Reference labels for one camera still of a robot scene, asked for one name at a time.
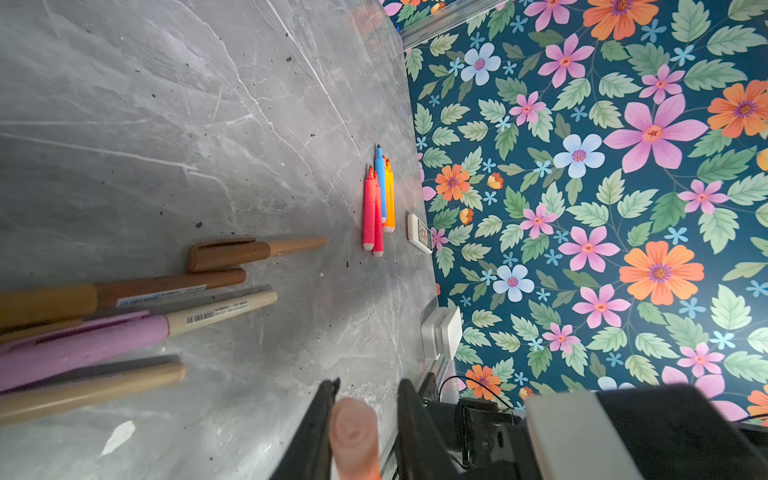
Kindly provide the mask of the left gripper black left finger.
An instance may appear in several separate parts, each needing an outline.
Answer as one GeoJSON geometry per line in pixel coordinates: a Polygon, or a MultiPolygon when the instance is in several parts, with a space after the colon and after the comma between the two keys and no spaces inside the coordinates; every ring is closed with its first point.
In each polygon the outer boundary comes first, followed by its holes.
{"type": "Polygon", "coordinates": [[[271,480],[328,480],[331,475],[330,418],[340,379],[320,383],[271,480]]]}

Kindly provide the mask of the blue marker pen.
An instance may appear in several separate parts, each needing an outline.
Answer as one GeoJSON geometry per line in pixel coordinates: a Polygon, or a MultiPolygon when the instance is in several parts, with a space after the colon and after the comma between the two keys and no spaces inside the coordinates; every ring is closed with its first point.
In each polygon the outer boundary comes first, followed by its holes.
{"type": "Polygon", "coordinates": [[[376,145],[374,169],[379,185],[378,200],[381,203],[381,221],[385,223],[387,220],[387,169],[386,161],[384,159],[383,151],[380,145],[376,145]]]}

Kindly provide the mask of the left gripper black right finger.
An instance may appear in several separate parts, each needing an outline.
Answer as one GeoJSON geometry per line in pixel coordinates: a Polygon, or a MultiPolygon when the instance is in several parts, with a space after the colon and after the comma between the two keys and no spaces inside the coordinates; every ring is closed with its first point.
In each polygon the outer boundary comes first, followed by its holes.
{"type": "Polygon", "coordinates": [[[439,433],[413,383],[402,379],[397,396],[395,453],[400,479],[458,479],[439,433]]]}

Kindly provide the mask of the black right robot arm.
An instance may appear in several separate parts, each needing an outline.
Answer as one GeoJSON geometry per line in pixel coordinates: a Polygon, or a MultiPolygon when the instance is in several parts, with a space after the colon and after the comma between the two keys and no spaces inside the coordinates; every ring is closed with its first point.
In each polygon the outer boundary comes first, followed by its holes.
{"type": "Polygon", "coordinates": [[[759,414],[720,399],[724,380],[694,382],[668,369],[662,385],[530,397],[422,401],[459,479],[764,479],[767,430],[759,414]]]}

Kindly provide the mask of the red orange marker pen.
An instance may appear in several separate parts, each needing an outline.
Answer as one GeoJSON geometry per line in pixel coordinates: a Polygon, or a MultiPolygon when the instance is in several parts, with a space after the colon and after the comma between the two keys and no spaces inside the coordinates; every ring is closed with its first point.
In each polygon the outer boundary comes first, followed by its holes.
{"type": "Polygon", "coordinates": [[[372,251],[375,242],[375,186],[375,172],[373,167],[369,166],[365,180],[363,204],[362,247],[365,251],[372,251]]]}

